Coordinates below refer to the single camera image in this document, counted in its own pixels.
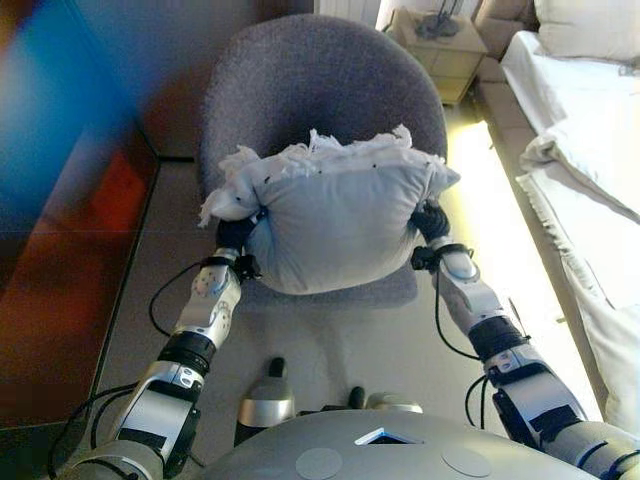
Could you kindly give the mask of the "dark right robot hand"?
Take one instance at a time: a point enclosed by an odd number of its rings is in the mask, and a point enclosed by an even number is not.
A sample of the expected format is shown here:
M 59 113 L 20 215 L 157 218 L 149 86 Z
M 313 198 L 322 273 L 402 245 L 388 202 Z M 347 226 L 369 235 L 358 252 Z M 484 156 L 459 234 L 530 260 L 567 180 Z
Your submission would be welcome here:
M 449 235 L 450 223 L 444 210 L 437 204 L 425 202 L 410 217 L 426 244 Z

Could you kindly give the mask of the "dark left robot hand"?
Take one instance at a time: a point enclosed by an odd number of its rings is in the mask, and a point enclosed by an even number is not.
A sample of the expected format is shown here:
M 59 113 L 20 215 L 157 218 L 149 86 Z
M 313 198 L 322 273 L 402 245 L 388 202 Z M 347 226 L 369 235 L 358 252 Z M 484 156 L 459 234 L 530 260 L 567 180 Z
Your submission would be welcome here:
M 220 220 L 216 228 L 216 247 L 241 252 L 256 225 L 265 217 L 264 211 L 242 220 Z

